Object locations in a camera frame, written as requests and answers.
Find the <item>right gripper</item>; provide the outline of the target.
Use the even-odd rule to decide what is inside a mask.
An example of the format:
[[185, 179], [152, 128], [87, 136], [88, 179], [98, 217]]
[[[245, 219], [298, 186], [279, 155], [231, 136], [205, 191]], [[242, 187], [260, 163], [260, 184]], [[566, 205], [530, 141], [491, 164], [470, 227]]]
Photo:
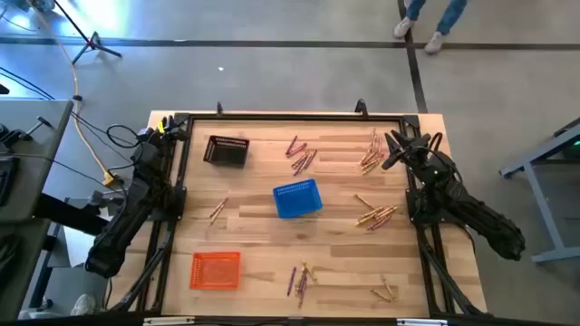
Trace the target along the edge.
[[396, 163], [401, 162], [410, 168], [421, 168], [427, 163], [427, 156], [431, 135], [409, 138], [396, 130], [384, 134], [391, 154], [382, 163], [382, 169], [388, 170]]

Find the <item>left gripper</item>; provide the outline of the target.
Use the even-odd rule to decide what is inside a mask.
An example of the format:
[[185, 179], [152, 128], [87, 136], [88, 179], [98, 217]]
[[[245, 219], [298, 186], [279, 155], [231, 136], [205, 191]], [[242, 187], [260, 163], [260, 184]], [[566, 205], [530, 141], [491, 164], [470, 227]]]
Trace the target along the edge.
[[163, 129], [147, 128], [143, 131], [143, 156], [168, 157], [172, 154], [176, 139], [186, 139], [187, 119], [177, 123], [173, 128], [173, 117], [163, 118]]

